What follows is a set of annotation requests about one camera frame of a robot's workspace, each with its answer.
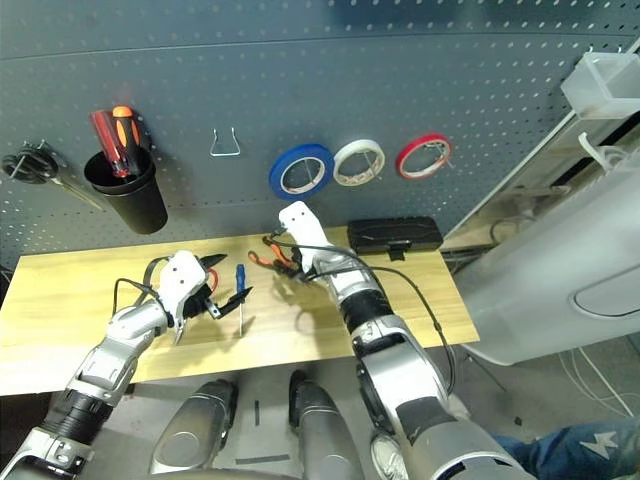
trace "white sneaker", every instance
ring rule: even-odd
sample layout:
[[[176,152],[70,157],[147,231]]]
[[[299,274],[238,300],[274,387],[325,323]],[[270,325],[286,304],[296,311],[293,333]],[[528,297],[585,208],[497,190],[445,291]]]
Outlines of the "white sneaker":
[[[409,480],[400,446],[389,435],[379,433],[373,438],[371,460],[382,480]]]

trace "person's leg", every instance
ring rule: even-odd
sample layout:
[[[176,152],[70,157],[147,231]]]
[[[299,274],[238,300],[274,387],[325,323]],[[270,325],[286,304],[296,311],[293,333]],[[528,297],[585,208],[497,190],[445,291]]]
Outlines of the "person's leg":
[[[539,480],[609,480],[638,471],[640,420],[574,425],[532,443],[494,436]]]
[[[289,423],[300,438],[305,480],[364,480],[344,418],[329,394],[300,371],[289,384]]]
[[[149,473],[210,467],[233,425],[237,397],[235,385],[224,380],[200,387],[182,404],[160,436]]]

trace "wooden table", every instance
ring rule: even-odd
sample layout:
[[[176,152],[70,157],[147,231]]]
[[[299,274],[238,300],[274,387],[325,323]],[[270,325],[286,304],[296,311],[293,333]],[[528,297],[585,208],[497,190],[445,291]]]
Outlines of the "wooden table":
[[[329,229],[328,237],[347,245],[344,228]],[[246,265],[247,285],[254,289],[245,304],[244,336],[238,336],[238,311],[218,321],[208,314],[193,318],[179,345],[173,345],[171,331],[154,341],[142,355],[134,381],[351,355],[348,332],[326,288],[292,282],[248,261],[251,249],[272,257],[260,239],[253,235],[22,257],[0,311],[0,395],[62,390],[104,336],[116,278],[141,281],[152,258],[179,249],[199,256],[229,255],[216,266],[220,283],[214,298],[221,305],[235,292],[236,264]],[[386,255],[366,260],[412,277],[450,343],[478,339],[439,252],[411,253],[406,262],[392,263]],[[379,277],[395,312],[420,343],[439,345],[413,290],[397,275],[381,272]],[[136,294],[123,285],[119,305],[130,305]]]

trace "robot forearm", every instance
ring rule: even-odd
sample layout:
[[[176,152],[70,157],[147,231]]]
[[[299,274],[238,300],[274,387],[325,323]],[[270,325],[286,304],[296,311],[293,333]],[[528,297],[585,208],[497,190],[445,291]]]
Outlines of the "robot forearm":
[[[313,267],[326,280],[351,335],[369,414],[376,426],[395,434],[409,476],[533,478],[488,433],[451,414],[439,370],[393,313],[364,264],[350,252],[331,250],[320,222],[304,203],[290,205],[279,218],[300,245],[305,272]]]
[[[224,255],[205,257],[217,262]],[[125,393],[138,358],[153,339],[173,327],[176,343],[187,316],[215,307],[216,316],[233,310],[250,289],[218,308],[209,298],[207,270],[191,252],[181,250],[168,259],[160,272],[160,288],[154,300],[118,311],[107,334],[85,358],[65,391],[34,428],[0,474],[0,480],[42,478],[48,475],[74,477],[91,459],[91,443],[111,411]]]

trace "screwdriver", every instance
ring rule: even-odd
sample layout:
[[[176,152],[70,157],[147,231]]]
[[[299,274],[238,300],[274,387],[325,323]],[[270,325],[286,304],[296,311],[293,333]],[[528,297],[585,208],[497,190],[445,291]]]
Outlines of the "screwdriver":
[[[244,281],[245,281],[245,274],[244,274],[244,265],[239,263],[238,265],[236,265],[236,291],[237,293],[240,293],[241,291],[244,290]],[[240,304],[240,336],[242,336],[242,324],[244,323],[244,300],[242,300],[242,303]]]
[[[138,127],[133,118],[133,110],[126,105],[118,105],[111,111],[113,119],[116,122],[116,133],[122,149],[124,157],[129,165],[132,175],[140,175],[140,134]]]
[[[89,121],[96,131],[104,156],[113,169],[113,176],[117,178],[128,177],[130,173],[129,166],[127,165],[127,159],[122,158],[120,154],[111,112],[106,110],[91,112]]]

